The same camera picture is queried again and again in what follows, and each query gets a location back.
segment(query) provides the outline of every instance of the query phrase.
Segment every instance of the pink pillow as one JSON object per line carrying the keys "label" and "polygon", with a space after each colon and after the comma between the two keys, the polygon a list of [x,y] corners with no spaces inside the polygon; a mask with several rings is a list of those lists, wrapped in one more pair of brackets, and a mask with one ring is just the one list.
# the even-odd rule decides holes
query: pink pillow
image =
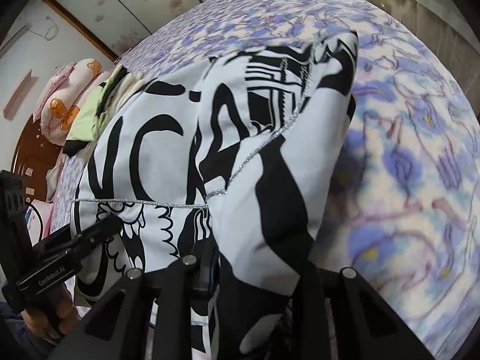
{"label": "pink pillow", "polygon": [[65,143],[71,124],[80,111],[76,105],[79,96],[101,69],[100,62],[92,58],[78,62],[68,79],[50,95],[40,119],[42,134],[50,142]]}
{"label": "pink pillow", "polygon": [[76,62],[69,62],[64,67],[62,67],[56,75],[54,75],[48,83],[46,83],[45,88],[43,89],[40,97],[37,100],[37,105],[35,106],[35,112],[32,114],[33,121],[37,121],[42,116],[42,110],[45,106],[45,103],[49,99],[50,95],[58,88],[71,74]]}
{"label": "pink pillow", "polygon": [[[52,216],[52,203],[45,203],[41,200],[33,200],[32,205],[35,206],[38,213],[42,218],[43,223],[43,233],[42,239],[47,237],[50,234],[50,219]],[[25,221],[27,224],[28,234],[30,235],[30,240],[32,241],[32,245],[35,245],[38,242],[38,238],[40,236],[40,220],[38,218],[38,214],[32,207],[28,207],[27,211],[25,212]]]}
{"label": "pink pillow", "polygon": [[76,106],[82,109],[82,105],[85,104],[85,101],[87,100],[88,95],[90,92],[92,92],[93,88],[96,88],[98,85],[100,85],[103,81],[108,79],[110,77],[111,72],[109,71],[102,71],[91,83],[88,85],[85,90],[82,92],[80,97],[78,98],[78,101],[76,103]]}

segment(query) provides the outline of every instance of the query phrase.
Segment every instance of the bed sheet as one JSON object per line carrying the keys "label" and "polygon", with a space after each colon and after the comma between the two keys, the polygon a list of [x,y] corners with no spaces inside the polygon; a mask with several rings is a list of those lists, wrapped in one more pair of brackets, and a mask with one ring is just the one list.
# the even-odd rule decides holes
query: bed sheet
{"label": "bed sheet", "polygon": [[51,233],[70,223],[71,203],[75,199],[75,190],[85,165],[86,159],[82,153],[74,157],[67,157],[65,160],[58,180],[57,190],[52,199]]}
{"label": "bed sheet", "polygon": [[155,77],[345,29],[359,36],[357,110],[311,259],[353,266],[436,358],[450,359],[480,314],[480,128],[451,74],[410,31],[365,0],[208,0],[121,62]]}

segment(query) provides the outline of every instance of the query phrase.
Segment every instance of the clothing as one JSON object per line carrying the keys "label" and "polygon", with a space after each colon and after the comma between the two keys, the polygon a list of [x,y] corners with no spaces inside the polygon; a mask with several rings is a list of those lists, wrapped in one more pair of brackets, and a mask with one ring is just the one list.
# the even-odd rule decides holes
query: clothing
{"label": "clothing", "polygon": [[71,126],[63,148],[63,152],[69,157],[84,149],[89,142],[98,139],[109,95],[126,74],[127,69],[122,65],[117,65],[110,77],[90,92]]}
{"label": "clothing", "polygon": [[142,77],[143,77],[142,72],[131,72],[131,73],[128,73],[123,78],[123,80],[118,84],[115,90],[115,94],[112,97],[110,101],[110,105],[107,109],[107,113],[109,114],[109,120],[121,108],[121,105],[119,105],[120,101],[125,96],[128,96],[130,94],[132,88],[136,87],[139,81],[143,82]]}
{"label": "clothing", "polygon": [[66,158],[67,156],[61,151],[57,157],[55,166],[46,173],[46,200],[51,200],[55,195],[59,177],[62,173],[63,164],[65,163]]}
{"label": "clothing", "polygon": [[[5,302],[0,302],[0,318],[5,321],[8,330],[13,335],[13,339],[17,341],[21,349],[28,355],[30,360],[44,360],[55,347],[49,342],[34,335],[27,327],[22,319],[22,316],[15,314],[9,305]],[[7,337],[2,337],[2,341],[8,340]]]}
{"label": "clothing", "polygon": [[73,235],[109,213],[123,221],[121,234],[84,261],[75,303],[99,299],[129,267],[165,268],[213,236],[219,288],[191,311],[202,337],[193,358],[237,359],[261,346],[322,221],[353,116],[357,49],[352,32],[302,49],[250,48],[192,64],[131,97],[75,193]]}
{"label": "clothing", "polygon": [[115,107],[114,114],[116,114],[121,109],[121,107],[123,107],[123,105],[129,100],[130,97],[135,95],[135,93],[137,93],[138,91],[144,89],[147,83],[148,83],[147,80],[140,78],[135,84],[133,84],[131,88],[126,93],[124,93],[120,98],[120,100],[118,101]]}

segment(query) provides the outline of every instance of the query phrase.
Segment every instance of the cable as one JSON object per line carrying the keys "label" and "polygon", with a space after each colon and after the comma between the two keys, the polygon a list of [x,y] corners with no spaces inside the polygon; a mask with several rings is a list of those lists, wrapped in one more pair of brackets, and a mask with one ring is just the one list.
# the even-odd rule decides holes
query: cable
{"label": "cable", "polygon": [[42,221],[42,217],[40,215],[40,212],[38,212],[38,210],[35,208],[35,206],[30,203],[30,202],[26,202],[27,203],[27,206],[29,207],[32,207],[32,209],[37,213],[38,215],[38,220],[40,221],[40,236],[38,237],[38,241],[40,242],[42,240],[42,237],[43,237],[43,221]]}
{"label": "cable", "polygon": [[[51,22],[53,23],[53,25],[51,25],[51,26],[49,27],[49,29],[46,30],[45,35],[41,35],[41,34],[35,32],[35,31],[32,31],[32,30],[30,30],[30,29],[28,29],[28,31],[31,32],[31,33],[34,33],[35,35],[38,35],[39,37],[41,37],[41,38],[45,39],[47,42],[49,42],[49,41],[51,41],[53,38],[55,38],[55,37],[58,35],[58,33],[59,33],[59,27],[58,27],[58,25],[53,21],[53,19],[52,19],[51,17],[46,16],[45,19],[51,20]],[[54,31],[53,31],[53,34],[49,36],[49,33],[50,33],[50,31],[51,31],[52,29],[54,30]]]}

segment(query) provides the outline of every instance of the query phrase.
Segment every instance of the wall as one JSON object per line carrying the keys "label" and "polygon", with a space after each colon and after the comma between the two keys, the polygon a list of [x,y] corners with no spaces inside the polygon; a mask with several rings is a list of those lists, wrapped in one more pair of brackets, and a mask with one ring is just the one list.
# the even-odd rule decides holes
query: wall
{"label": "wall", "polygon": [[58,34],[54,39],[47,42],[44,38],[27,31],[0,57],[1,109],[30,69],[33,84],[25,91],[25,99],[12,120],[4,119],[0,114],[0,169],[10,170],[23,126],[32,114],[45,84],[55,74],[57,68],[70,61],[85,58],[95,58],[102,64],[104,70],[112,66],[112,62],[102,52],[42,0],[30,0],[19,18],[30,25],[30,30],[45,35],[53,24],[51,20],[46,19],[47,16],[58,26]]}

